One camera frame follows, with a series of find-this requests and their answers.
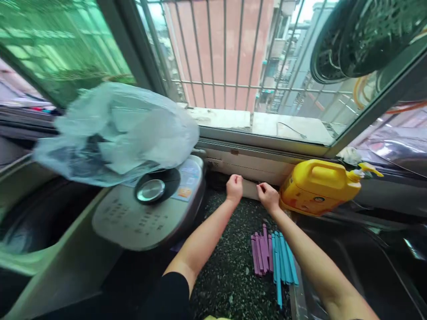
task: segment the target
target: clear plastic bag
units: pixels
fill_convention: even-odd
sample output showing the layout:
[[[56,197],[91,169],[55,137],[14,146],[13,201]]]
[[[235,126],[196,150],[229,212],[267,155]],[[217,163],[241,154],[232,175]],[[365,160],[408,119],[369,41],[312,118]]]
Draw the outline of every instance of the clear plastic bag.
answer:
[[[109,187],[180,165],[199,127],[172,100],[106,82],[72,102],[55,121],[60,135],[40,139],[33,158],[69,180]]]

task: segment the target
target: yellow plastic jug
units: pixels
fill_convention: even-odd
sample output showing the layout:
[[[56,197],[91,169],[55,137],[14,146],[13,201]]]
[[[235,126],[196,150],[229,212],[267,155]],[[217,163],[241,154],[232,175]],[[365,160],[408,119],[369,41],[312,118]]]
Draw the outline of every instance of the yellow plastic jug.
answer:
[[[344,166],[322,160],[297,164],[280,188],[280,207],[310,216],[321,216],[336,206],[352,200],[361,188],[365,171],[383,176],[369,163],[361,169],[346,171]]]

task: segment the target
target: sink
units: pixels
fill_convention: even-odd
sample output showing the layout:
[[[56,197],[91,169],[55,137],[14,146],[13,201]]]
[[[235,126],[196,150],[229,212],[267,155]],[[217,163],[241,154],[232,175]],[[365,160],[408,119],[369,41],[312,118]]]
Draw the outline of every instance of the sink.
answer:
[[[390,259],[390,248],[377,235],[381,232],[328,217],[298,216],[297,225],[337,264],[380,319],[426,317],[425,303],[412,284],[412,275]],[[306,315],[293,318],[329,319],[303,272],[301,279],[300,293],[295,297],[300,310],[305,305]]]

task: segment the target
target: dark speckled surface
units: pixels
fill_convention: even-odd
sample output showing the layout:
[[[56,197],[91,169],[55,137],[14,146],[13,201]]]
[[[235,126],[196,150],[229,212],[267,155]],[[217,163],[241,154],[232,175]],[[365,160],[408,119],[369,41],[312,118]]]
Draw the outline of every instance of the dark speckled surface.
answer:
[[[225,200],[225,191],[208,189],[205,217]],[[250,236],[276,226],[260,202],[243,198],[232,215],[215,251],[200,273],[190,306],[195,319],[208,315],[230,319],[291,319],[288,287],[282,288],[284,310],[276,307],[272,274],[254,274]]]

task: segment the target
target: person's right hand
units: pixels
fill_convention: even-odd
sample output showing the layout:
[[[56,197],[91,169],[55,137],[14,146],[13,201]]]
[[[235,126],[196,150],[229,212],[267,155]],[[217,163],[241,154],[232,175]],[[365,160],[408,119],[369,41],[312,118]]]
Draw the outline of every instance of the person's right hand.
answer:
[[[263,182],[257,185],[258,196],[262,205],[269,213],[279,207],[279,193],[268,183]]]

